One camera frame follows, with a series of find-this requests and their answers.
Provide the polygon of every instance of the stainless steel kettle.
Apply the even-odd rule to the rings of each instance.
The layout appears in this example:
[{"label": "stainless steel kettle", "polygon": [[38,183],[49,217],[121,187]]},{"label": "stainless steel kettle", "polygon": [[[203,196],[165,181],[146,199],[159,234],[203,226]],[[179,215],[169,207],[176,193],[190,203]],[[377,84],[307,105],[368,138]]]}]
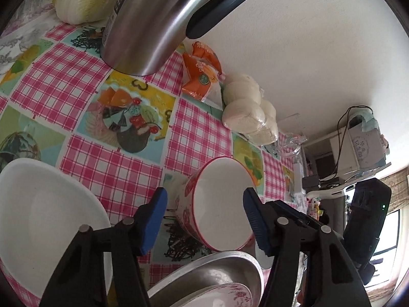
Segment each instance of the stainless steel kettle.
[{"label": "stainless steel kettle", "polygon": [[245,0],[118,0],[101,57],[129,75],[156,73],[185,39],[197,39]]}]

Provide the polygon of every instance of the white wall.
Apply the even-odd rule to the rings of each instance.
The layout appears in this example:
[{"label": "white wall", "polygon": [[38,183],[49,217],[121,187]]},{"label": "white wall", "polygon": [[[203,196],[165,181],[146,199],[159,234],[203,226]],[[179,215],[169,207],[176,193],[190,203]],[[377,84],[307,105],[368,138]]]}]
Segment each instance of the white wall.
[{"label": "white wall", "polygon": [[372,106],[388,172],[409,164],[409,38],[384,0],[248,0],[202,40],[224,71],[258,81],[278,120],[299,113],[311,138],[349,106]]}]

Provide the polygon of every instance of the curtain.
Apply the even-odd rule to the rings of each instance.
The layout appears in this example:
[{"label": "curtain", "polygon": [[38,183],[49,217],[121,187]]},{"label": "curtain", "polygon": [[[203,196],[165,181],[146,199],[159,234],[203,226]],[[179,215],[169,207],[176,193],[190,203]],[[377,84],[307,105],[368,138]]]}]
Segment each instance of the curtain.
[{"label": "curtain", "polygon": [[390,296],[395,290],[396,283],[397,283],[397,278],[386,282],[382,287],[378,289],[371,290],[371,288],[369,288],[367,290],[369,301],[373,302],[373,301],[382,299],[383,297]]},{"label": "curtain", "polygon": [[[385,183],[390,187],[390,189],[392,189],[392,196],[391,202],[389,204],[388,214],[409,205],[409,185],[407,178],[408,174],[409,170],[408,168],[405,168],[395,174],[381,179],[383,183]],[[381,287],[375,289],[368,288],[367,293],[369,296],[369,300],[372,302],[391,295],[395,290],[396,284],[397,278],[391,278]]]},{"label": "curtain", "polygon": [[391,176],[381,179],[383,183],[392,189],[388,214],[409,205],[408,174],[408,168],[405,168]]}]

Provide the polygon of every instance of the kettle handle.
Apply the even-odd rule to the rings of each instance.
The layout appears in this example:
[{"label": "kettle handle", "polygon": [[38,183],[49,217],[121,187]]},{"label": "kettle handle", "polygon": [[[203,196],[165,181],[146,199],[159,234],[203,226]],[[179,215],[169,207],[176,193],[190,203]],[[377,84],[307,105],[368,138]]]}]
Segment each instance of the kettle handle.
[{"label": "kettle handle", "polygon": [[186,36],[197,39],[205,35],[244,1],[246,0],[210,0],[189,20]]}]

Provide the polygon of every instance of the red and white bowl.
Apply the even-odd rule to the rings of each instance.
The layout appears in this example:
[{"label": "red and white bowl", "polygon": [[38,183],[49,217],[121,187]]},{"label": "red and white bowl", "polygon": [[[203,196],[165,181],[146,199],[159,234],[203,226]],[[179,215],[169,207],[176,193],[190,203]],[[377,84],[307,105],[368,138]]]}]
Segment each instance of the red and white bowl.
[{"label": "red and white bowl", "polygon": [[239,250],[253,234],[243,208],[251,175],[237,160],[218,157],[195,172],[176,195],[176,216],[190,235],[212,250]]}]

